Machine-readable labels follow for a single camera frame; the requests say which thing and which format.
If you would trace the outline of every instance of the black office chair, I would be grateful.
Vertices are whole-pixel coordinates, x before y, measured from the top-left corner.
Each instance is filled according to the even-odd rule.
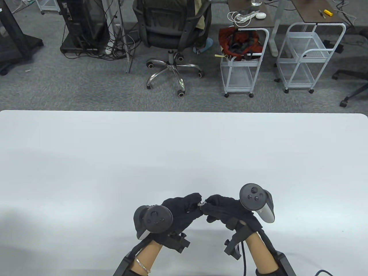
[[[152,81],[158,75],[171,70],[180,85],[178,96],[185,94],[185,84],[178,68],[195,68],[198,76],[202,78],[204,72],[196,64],[177,64],[176,60],[183,61],[181,52],[188,47],[193,47],[211,22],[211,3],[204,1],[198,13],[195,15],[194,0],[187,0],[186,7],[180,7],[175,1],[166,0],[134,0],[133,10],[138,20],[139,36],[146,47],[158,47],[169,49],[169,60],[149,59],[146,62],[148,68],[163,66],[159,72],[154,73],[147,80],[147,89],[152,88]],[[199,19],[204,16],[205,30],[196,28]]]
[[[365,29],[365,30],[362,30],[359,32],[359,34],[361,36],[364,36],[365,38],[368,39],[368,29]],[[349,70],[337,70],[336,73],[334,73],[332,75],[332,78],[333,79],[338,79],[339,78],[339,74],[342,73],[342,74],[345,74],[345,75],[348,75],[348,76],[352,76],[352,77],[356,77],[356,78],[359,78],[359,79],[364,79],[366,81],[368,81],[368,72],[366,73],[362,73],[362,72],[355,72],[355,71],[349,71]],[[357,90],[355,90],[353,93],[351,93],[350,95],[346,96],[345,99],[343,99],[341,102],[340,102],[340,106],[341,107],[346,107],[347,106],[347,103],[348,101],[360,94],[361,92],[365,91],[368,89],[368,83],[363,85],[362,87],[358,88]]]

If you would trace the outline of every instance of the screwdriver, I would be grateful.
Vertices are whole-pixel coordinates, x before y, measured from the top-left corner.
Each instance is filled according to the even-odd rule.
[[[319,11],[319,14],[324,18],[326,19],[325,15],[323,14],[323,12],[321,10],[318,10]]]

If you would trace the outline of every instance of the floor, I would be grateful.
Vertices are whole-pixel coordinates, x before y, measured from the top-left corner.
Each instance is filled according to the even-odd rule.
[[[366,0],[352,1],[345,10],[358,17],[357,26],[367,25],[368,5]],[[15,5],[7,1],[11,10]],[[124,3],[124,20],[135,22],[131,9],[132,0]],[[153,89],[146,89],[146,80],[155,69],[148,69],[145,60],[149,57],[167,58],[167,51],[145,48],[141,45],[135,55],[130,74],[124,73],[125,60],[103,61],[83,57],[75,60],[65,58],[59,51],[64,30],[62,16],[57,13],[41,15],[37,5],[15,14],[23,32],[43,39],[45,46],[35,55],[33,62],[13,68],[0,78],[0,110],[41,109],[41,110],[118,110],[118,111],[189,111],[189,112],[319,112],[319,113],[363,113],[368,115],[368,93],[351,100],[346,108],[339,102],[346,94],[365,84],[364,81],[343,77],[332,80],[331,75],[338,69],[367,71],[368,44],[359,36],[346,35],[345,42],[364,42],[363,46],[346,44],[342,54],[335,53],[315,93],[290,91],[283,93],[282,84],[273,80],[277,72],[273,67],[275,58],[267,50],[262,63],[259,79],[255,86],[254,98],[245,94],[224,98],[219,68],[217,33],[219,28],[229,25],[226,19],[227,7],[214,4],[213,24],[210,37],[215,41],[211,50],[197,56],[190,49],[184,52],[185,61],[197,63],[206,72],[199,79],[195,72],[184,72],[187,86],[186,95],[178,98],[178,84],[171,73],[160,76],[153,82]],[[275,8],[269,7],[270,13]],[[295,11],[286,11],[282,24],[300,21]],[[334,36],[323,37],[334,39]],[[278,35],[277,43],[282,43]]]

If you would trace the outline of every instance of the water glass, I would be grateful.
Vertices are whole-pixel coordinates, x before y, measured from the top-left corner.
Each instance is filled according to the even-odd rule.
[[[252,6],[257,7],[262,4],[262,0],[252,0]]]

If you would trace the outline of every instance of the black glove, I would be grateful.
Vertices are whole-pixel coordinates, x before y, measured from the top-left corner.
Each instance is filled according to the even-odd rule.
[[[211,195],[205,202],[201,209],[205,215],[208,215],[207,222],[209,223],[220,220],[227,224],[231,219],[236,218],[244,221],[255,232],[262,229],[262,225],[253,215],[253,212],[245,209],[240,200],[221,195]]]
[[[165,200],[161,205],[165,206],[173,214],[173,223],[168,230],[160,234],[149,234],[157,243],[164,244],[168,235],[177,235],[184,231],[195,219],[203,215],[198,206],[202,200],[199,193],[193,193],[185,197],[175,197]]]

